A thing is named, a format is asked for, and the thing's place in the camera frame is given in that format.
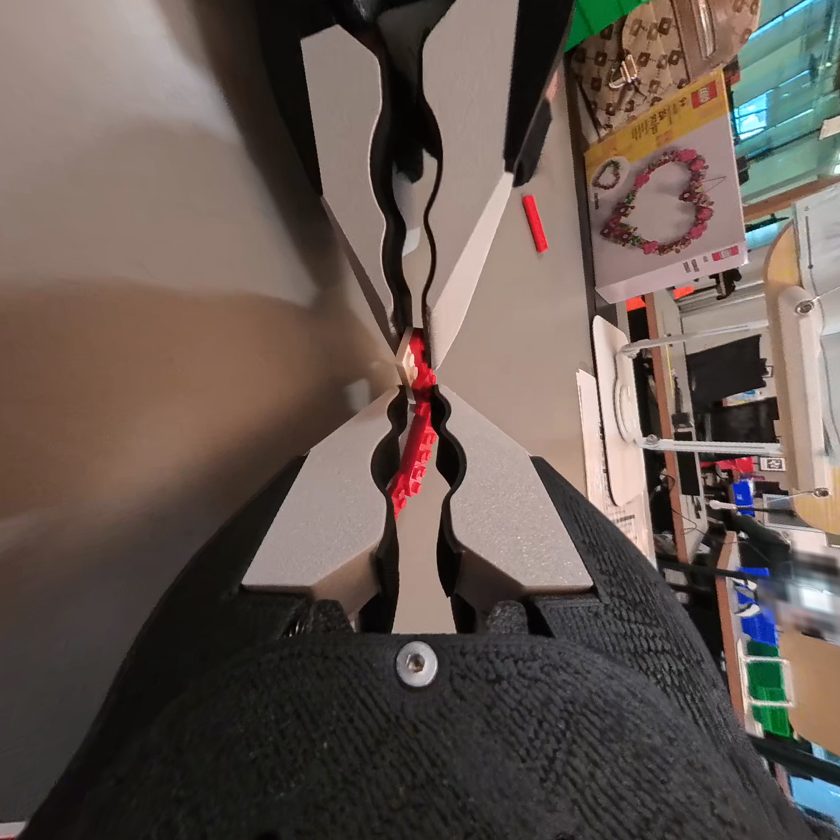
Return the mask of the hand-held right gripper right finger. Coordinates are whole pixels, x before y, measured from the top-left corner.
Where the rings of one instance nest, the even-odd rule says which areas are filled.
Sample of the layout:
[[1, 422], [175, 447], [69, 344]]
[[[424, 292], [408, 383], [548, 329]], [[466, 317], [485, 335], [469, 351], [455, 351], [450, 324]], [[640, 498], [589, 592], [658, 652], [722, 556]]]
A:
[[436, 385], [432, 421], [445, 479], [437, 572], [459, 634], [499, 602], [588, 595], [594, 582], [527, 449]]

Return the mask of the blue storage bins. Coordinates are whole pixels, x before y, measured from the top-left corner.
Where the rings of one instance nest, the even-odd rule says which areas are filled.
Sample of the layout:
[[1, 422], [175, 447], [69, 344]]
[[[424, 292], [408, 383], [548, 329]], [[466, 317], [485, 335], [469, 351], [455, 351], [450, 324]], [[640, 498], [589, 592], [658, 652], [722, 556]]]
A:
[[[731, 500], [737, 510], [727, 516], [727, 528], [738, 536], [739, 568], [749, 574], [769, 579], [779, 576], [783, 566], [791, 558], [790, 544], [777, 531], [756, 519], [751, 479], [741, 478], [731, 488]], [[743, 593], [738, 591], [738, 614], [746, 622], [747, 631], [761, 627], [757, 636], [752, 638], [761, 643], [777, 646], [774, 629], [774, 615], [771, 609], [762, 608], [756, 601], [757, 591]]]

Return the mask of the brown patterned handbag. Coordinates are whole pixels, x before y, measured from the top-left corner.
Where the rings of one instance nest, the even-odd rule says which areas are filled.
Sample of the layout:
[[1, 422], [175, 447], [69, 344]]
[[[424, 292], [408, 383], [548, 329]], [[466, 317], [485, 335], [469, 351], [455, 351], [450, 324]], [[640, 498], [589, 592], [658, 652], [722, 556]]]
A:
[[758, 28], [761, 1], [653, 1], [575, 47], [571, 70], [602, 140], [730, 65]]

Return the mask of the green Lego baseplate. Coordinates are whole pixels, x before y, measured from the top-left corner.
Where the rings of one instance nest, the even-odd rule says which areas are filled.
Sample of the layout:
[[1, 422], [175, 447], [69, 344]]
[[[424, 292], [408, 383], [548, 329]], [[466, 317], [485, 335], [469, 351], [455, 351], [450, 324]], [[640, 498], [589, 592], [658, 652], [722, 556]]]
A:
[[648, 1], [575, 1], [565, 52], [594, 36]]

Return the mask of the white lego set box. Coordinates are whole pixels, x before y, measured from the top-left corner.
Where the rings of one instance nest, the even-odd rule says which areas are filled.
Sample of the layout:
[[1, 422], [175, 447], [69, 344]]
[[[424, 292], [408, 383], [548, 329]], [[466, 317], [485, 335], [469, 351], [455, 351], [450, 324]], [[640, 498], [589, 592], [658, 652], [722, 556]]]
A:
[[584, 156], [595, 290], [608, 303], [748, 259], [726, 78], [718, 69]]

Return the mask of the green storage bins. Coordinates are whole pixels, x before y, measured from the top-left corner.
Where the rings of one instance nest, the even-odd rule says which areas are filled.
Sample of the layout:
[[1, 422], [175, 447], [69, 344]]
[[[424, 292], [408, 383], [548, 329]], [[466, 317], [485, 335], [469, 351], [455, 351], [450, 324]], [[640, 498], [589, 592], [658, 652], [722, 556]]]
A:
[[781, 660], [772, 657], [752, 658], [747, 664], [747, 677], [752, 716], [763, 733], [793, 741], [791, 699]]

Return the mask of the white lego piece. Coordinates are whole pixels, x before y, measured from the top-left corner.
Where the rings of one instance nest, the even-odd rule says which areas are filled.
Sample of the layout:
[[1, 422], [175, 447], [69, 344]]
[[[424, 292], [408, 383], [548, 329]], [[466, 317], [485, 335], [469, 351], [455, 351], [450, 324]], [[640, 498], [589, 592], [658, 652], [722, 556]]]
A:
[[427, 391], [429, 368], [425, 361], [424, 331], [407, 329], [395, 352], [395, 367], [402, 386], [420, 395]]

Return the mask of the printed paper sheet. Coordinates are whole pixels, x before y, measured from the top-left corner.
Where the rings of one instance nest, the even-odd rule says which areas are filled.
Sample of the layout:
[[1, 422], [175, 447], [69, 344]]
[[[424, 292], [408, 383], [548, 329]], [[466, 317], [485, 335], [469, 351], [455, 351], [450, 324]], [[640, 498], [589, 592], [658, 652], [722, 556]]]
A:
[[646, 481], [643, 481], [641, 495], [620, 506], [614, 503], [608, 483], [596, 379], [592, 374], [578, 370], [575, 380], [583, 435], [585, 495], [594, 507], [645, 554], [649, 563], [656, 566]]

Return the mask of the long red lego brick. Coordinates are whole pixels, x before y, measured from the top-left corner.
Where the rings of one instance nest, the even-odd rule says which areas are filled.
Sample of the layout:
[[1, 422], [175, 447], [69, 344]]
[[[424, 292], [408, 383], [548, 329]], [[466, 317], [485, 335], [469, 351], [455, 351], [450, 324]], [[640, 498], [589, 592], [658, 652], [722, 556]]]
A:
[[537, 201], [532, 194], [524, 194], [521, 197], [521, 203], [528, 221], [534, 248], [539, 255], [543, 254], [548, 250], [549, 245]]

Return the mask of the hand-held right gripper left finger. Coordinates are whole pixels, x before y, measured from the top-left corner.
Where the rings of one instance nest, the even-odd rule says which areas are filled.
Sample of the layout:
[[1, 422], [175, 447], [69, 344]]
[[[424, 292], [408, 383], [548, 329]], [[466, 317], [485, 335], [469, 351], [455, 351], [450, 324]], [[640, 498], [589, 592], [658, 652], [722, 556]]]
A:
[[402, 461], [403, 387], [310, 449], [242, 584], [339, 602], [362, 630], [390, 633], [399, 592], [392, 480]]

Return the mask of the red lego arc assembly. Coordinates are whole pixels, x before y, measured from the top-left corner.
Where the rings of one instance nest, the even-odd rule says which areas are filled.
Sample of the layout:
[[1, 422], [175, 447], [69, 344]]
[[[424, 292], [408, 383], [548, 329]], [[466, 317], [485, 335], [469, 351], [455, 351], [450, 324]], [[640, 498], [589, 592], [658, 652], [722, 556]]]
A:
[[399, 519], [408, 499], [420, 493], [433, 446], [437, 440], [432, 422], [432, 397], [437, 380], [433, 368], [426, 359], [425, 361], [429, 368], [427, 375], [429, 388], [420, 395], [408, 391], [408, 395], [413, 399], [413, 415], [402, 451], [401, 464], [388, 490], [392, 499], [395, 520]]

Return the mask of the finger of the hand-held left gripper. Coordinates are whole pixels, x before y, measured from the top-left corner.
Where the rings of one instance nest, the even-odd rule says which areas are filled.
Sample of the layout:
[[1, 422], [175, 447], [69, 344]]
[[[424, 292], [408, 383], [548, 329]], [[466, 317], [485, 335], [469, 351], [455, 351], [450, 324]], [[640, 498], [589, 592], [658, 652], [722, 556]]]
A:
[[423, 45], [423, 94], [442, 150], [427, 214], [431, 366], [441, 365], [465, 319], [511, 192], [503, 153], [517, 21], [516, 1], [457, 1]]
[[376, 52], [339, 24], [301, 41], [322, 204], [382, 333], [411, 318]]

